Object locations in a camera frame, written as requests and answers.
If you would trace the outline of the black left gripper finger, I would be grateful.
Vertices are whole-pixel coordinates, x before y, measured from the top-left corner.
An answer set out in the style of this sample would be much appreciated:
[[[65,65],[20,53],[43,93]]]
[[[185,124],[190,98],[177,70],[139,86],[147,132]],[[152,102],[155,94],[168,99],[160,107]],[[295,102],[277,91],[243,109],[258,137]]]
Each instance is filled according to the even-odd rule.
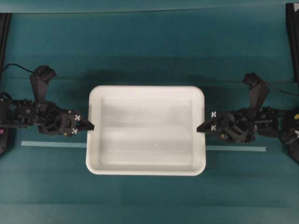
[[[78,131],[93,131],[94,125],[86,119],[81,119],[78,122]]]

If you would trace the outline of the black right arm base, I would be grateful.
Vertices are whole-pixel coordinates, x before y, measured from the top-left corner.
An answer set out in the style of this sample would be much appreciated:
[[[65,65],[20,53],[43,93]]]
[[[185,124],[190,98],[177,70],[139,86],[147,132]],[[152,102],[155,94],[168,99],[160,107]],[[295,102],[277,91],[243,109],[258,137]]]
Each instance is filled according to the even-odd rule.
[[[283,120],[281,141],[288,146],[289,155],[299,162],[299,109],[287,111]]]

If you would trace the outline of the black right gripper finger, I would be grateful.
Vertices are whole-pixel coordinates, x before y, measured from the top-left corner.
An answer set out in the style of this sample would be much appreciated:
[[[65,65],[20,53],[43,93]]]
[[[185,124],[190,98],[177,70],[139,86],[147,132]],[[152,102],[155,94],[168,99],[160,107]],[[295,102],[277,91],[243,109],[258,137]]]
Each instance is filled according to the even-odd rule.
[[[199,125],[196,129],[198,133],[211,133],[213,125],[213,119],[205,121],[203,124]]]

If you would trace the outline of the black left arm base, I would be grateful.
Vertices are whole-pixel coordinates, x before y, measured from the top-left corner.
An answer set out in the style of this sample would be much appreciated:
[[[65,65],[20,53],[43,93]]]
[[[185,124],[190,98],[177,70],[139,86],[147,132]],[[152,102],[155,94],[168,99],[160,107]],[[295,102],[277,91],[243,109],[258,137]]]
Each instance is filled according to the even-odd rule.
[[[15,144],[15,133],[15,129],[0,128],[0,158],[13,149]]]

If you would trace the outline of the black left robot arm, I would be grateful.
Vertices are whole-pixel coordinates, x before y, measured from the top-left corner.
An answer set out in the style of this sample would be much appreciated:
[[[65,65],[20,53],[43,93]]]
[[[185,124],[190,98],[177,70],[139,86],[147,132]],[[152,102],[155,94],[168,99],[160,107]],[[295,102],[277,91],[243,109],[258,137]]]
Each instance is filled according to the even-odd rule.
[[[94,130],[94,125],[74,110],[62,109],[51,101],[16,100],[2,92],[0,127],[26,129],[30,126],[36,126],[38,132],[44,135],[64,137]]]

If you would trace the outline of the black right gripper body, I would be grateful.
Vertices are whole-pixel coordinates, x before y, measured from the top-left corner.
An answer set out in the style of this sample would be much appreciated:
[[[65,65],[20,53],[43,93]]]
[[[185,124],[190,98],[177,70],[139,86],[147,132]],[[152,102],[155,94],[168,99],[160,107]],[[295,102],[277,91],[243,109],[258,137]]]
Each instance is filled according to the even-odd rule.
[[[244,112],[211,112],[211,134],[229,143],[251,143],[255,138],[254,123]]]

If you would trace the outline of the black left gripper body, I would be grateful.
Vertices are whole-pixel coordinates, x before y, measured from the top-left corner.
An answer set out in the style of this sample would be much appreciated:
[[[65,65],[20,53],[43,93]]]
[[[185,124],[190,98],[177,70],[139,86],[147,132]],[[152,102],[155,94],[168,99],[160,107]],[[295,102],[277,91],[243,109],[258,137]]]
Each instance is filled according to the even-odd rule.
[[[75,111],[61,109],[53,103],[37,103],[37,126],[39,133],[71,137],[78,133],[77,123],[77,114]]]

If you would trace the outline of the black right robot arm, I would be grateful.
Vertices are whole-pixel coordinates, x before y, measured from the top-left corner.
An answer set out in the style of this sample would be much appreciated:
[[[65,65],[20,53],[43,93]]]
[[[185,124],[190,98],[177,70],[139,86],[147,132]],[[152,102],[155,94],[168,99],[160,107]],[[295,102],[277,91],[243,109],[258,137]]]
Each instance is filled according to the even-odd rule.
[[[230,143],[251,143],[258,134],[278,138],[284,144],[291,145],[299,140],[299,112],[271,107],[212,111],[211,118],[199,125],[196,131]]]

